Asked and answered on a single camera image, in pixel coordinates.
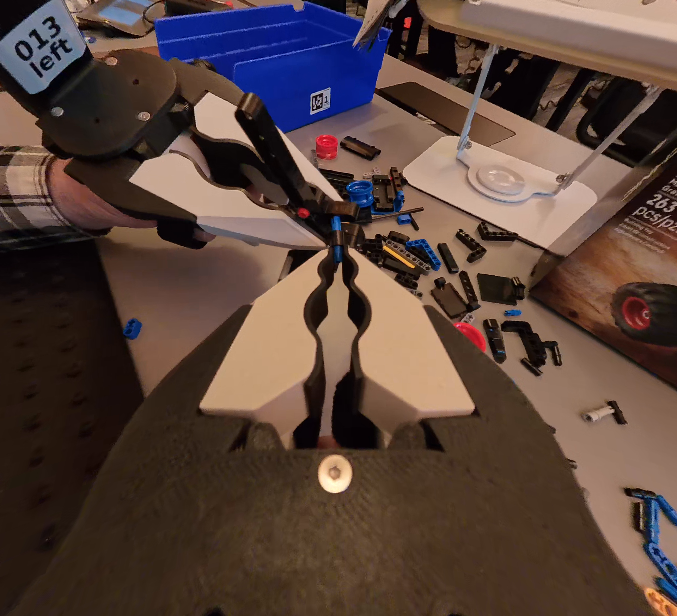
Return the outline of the black panel with tab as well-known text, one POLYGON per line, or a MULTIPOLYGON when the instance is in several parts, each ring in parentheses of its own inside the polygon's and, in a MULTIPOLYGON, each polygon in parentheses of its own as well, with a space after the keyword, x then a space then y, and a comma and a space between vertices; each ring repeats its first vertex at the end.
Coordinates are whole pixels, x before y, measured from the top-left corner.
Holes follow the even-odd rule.
POLYGON ((462 318, 471 312, 468 303, 461 298, 451 283, 446 282, 444 277, 438 277, 434 280, 431 296, 450 319, 462 318))

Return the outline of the pile of black toy beams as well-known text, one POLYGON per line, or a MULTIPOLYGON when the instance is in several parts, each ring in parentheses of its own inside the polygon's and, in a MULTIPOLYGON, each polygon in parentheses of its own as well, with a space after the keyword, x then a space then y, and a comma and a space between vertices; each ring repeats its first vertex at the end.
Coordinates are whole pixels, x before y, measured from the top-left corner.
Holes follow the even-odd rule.
POLYGON ((359 251, 372 264, 376 265, 387 275, 392 277, 396 283, 410 291, 415 296, 421 297, 419 283, 432 273, 437 272, 431 270, 431 267, 416 255, 411 254, 406 248, 406 242, 412 239, 409 235, 398 232, 389 231, 387 234, 377 233, 372 238, 365 239, 359 246, 359 251), (412 264, 417 266, 416 269, 411 269, 387 252, 383 252, 383 247, 388 246, 395 252, 401 254, 412 264))

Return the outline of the black square toy panel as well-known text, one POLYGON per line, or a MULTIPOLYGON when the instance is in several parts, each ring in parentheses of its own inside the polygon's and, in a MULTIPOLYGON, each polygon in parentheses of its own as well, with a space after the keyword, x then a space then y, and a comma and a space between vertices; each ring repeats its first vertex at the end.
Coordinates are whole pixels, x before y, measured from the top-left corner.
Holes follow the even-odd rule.
POLYGON ((481 299, 487 302, 515 306, 526 296, 526 286, 517 276, 478 273, 477 283, 481 299))

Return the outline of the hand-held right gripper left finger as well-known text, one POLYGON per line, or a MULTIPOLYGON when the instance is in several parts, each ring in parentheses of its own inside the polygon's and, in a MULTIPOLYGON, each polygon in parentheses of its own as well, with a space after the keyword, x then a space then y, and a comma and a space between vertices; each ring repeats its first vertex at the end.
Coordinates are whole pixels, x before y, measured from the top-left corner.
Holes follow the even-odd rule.
POLYGON ((200 411, 272 425, 284 447, 319 421, 326 390, 317 330, 328 314, 328 251, 309 258, 250 307, 200 411))

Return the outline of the black power adapter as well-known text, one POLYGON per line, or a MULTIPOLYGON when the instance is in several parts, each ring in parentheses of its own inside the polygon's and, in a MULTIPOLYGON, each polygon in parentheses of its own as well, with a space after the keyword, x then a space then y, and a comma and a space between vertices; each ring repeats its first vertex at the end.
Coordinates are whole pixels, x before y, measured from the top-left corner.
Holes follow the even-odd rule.
POLYGON ((164 0, 164 7, 166 18, 233 10, 232 2, 215 0, 164 0))

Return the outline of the blue and black brick cluster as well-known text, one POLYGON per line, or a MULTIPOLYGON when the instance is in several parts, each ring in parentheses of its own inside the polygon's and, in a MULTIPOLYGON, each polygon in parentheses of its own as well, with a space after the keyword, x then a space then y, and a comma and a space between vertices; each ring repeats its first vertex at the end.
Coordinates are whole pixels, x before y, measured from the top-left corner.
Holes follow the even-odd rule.
POLYGON ((661 548, 660 522, 666 518, 676 526, 676 509, 663 495, 651 490, 626 487, 623 492, 633 503, 633 524, 644 539, 643 550, 659 576, 655 584, 659 594, 668 601, 676 603, 676 564, 661 548))

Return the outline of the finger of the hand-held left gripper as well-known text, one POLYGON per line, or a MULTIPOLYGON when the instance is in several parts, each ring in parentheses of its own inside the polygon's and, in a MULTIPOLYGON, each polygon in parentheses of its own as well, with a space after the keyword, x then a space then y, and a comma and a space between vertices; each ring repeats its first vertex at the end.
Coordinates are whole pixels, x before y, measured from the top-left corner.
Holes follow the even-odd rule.
POLYGON ((201 229, 217 236, 295 249, 327 246, 287 210, 256 202, 244 189, 212 182, 197 163, 179 152, 143 161, 130 181, 188 212, 201 229))
MULTIPOLYGON (((260 160, 263 160, 236 120, 235 111, 236 105, 212 93, 206 93, 194 108, 197 132, 205 138, 215 141, 232 141, 233 143, 245 145, 260 160)), ((326 197, 341 202, 343 200, 342 197, 326 180, 324 175, 313 166, 309 156, 304 155, 286 134, 279 129, 277 131, 305 181, 309 185, 322 190, 326 197)))

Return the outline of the white and black connector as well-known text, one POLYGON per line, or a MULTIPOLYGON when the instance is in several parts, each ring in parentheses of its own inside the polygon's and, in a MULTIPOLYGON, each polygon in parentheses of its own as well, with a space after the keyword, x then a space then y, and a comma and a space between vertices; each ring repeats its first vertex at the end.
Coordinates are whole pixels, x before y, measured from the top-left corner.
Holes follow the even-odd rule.
POLYGON ((618 425, 628 424, 618 402, 613 400, 607 401, 604 406, 597 409, 582 412, 580 416, 583 421, 590 424, 597 423, 607 417, 612 417, 618 425))

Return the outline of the person's left forearm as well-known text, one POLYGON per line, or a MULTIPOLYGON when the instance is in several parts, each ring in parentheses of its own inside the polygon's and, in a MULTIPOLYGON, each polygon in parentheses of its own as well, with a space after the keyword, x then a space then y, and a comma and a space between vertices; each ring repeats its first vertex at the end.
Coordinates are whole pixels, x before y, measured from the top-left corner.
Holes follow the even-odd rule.
POLYGON ((55 210, 47 168, 55 155, 37 146, 1 148, 1 252, 80 242, 105 235, 83 231, 55 210))

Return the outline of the blue angled toy beam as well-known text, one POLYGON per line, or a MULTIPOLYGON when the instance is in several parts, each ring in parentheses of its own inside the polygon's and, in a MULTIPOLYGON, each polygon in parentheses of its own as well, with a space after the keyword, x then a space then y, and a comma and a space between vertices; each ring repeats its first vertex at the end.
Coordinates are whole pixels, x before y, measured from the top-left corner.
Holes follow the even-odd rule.
POLYGON ((421 261, 429 265, 431 270, 435 272, 440 270, 442 262, 426 239, 412 239, 407 241, 405 246, 411 254, 418 256, 421 261))

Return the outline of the white book stand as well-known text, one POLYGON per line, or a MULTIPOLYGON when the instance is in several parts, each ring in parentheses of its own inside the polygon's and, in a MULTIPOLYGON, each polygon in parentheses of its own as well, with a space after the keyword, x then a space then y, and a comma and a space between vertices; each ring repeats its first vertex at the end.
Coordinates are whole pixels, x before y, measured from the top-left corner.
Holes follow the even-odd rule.
POLYGON ((490 42, 459 137, 440 138, 404 168, 414 188, 548 248, 597 204, 580 176, 676 75, 676 22, 596 10, 557 0, 424 0, 438 28, 452 23, 490 42), (557 174, 493 147, 472 143, 470 128, 492 60, 502 45, 648 84, 645 97, 572 171, 557 174))

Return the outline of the blue bin with white tag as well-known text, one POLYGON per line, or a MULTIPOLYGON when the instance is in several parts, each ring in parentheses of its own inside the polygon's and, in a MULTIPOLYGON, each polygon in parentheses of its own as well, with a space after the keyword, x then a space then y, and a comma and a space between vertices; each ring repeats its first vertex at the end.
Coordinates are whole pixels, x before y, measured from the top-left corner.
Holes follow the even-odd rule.
POLYGON ((164 60, 203 59, 258 95, 289 132, 372 101, 391 31, 354 47, 361 21, 305 2, 161 18, 164 60))

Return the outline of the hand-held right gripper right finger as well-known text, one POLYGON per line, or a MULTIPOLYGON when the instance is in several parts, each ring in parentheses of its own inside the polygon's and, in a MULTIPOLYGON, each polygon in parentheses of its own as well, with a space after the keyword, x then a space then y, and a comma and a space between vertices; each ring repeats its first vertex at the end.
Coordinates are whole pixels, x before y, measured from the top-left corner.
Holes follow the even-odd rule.
POLYGON ((347 315, 356 332, 337 384, 333 434, 346 448, 377 448, 404 425, 466 417, 476 406, 435 329, 433 309, 359 252, 345 250, 347 315))

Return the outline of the black toy brick assembly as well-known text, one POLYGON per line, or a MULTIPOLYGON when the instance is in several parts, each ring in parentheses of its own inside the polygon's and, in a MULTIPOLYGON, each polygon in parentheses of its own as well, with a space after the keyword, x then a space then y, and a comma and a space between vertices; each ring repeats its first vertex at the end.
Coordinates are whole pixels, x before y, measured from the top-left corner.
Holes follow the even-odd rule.
POLYGON ((275 126, 262 99, 245 93, 235 109, 235 119, 263 164, 263 174, 281 206, 306 230, 314 231, 331 249, 335 267, 347 260, 347 249, 360 234, 355 226, 359 206, 340 195, 326 177, 310 166, 309 181, 275 126))

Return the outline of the grey tablet device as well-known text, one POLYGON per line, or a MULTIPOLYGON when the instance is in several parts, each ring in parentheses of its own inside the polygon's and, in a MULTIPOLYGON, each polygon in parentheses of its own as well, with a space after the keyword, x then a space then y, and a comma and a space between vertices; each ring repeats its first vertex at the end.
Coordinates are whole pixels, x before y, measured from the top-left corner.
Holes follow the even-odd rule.
POLYGON ((154 24, 144 18, 152 0, 99 0, 78 12, 79 23, 89 28, 107 28, 123 35, 144 37, 154 24))

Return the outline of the black angled toy beam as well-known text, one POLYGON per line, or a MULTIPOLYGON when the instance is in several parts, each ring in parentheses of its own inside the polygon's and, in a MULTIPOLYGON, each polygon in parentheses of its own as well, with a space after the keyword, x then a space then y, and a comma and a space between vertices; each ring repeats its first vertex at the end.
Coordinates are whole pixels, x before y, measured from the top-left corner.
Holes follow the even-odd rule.
POLYGON ((480 239, 485 242, 512 243, 519 239, 518 233, 495 228, 484 221, 478 224, 477 232, 480 236, 480 239))
POLYGON ((469 264, 474 264, 480 261, 484 256, 486 256, 487 250, 482 246, 476 239, 474 239, 469 233, 463 229, 459 229, 455 235, 464 247, 469 251, 466 261, 469 264))

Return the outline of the black curved toy panel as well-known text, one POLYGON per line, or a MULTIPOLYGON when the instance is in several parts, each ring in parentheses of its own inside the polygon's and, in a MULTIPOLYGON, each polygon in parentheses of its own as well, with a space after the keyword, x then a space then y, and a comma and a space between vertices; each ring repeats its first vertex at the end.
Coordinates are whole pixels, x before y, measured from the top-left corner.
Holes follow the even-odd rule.
POLYGON ((374 160, 381 154, 381 150, 376 146, 366 144, 360 139, 351 136, 344 137, 340 142, 340 146, 344 150, 347 150, 348 152, 351 152, 369 161, 374 160))

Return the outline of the black and blue frame assembly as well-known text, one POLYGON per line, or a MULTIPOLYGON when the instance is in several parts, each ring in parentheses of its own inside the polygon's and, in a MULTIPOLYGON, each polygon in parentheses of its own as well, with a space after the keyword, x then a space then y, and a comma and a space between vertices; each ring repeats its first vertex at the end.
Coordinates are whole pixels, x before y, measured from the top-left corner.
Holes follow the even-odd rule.
POLYGON ((371 176, 373 202, 372 216, 399 213, 404 204, 402 173, 397 167, 386 173, 371 176))

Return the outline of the black dimpled mat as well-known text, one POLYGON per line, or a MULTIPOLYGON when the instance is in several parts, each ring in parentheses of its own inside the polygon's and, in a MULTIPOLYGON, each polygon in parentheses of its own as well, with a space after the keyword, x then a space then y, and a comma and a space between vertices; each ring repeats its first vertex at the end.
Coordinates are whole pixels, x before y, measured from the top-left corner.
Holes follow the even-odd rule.
POLYGON ((2 615, 46 570, 142 400, 96 244, 2 254, 2 615))

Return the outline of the person's left hand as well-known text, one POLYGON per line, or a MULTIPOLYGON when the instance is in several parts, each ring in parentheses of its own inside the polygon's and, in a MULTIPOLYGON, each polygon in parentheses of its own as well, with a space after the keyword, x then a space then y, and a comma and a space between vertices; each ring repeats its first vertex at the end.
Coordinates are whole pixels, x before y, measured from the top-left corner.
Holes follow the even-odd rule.
POLYGON ((53 160, 47 168, 47 191, 63 218, 83 231, 103 231, 115 227, 154 229, 155 221, 133 218, 109 205, 68 174, 68 160, 53 160))

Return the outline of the toy truck set box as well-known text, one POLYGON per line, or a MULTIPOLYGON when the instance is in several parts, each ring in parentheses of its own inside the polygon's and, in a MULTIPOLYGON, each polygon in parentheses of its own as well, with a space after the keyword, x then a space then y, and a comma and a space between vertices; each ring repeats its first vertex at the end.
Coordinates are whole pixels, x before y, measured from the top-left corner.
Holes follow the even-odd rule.
POLYGON ((676 157, 530 295, 676 386, 676 157))

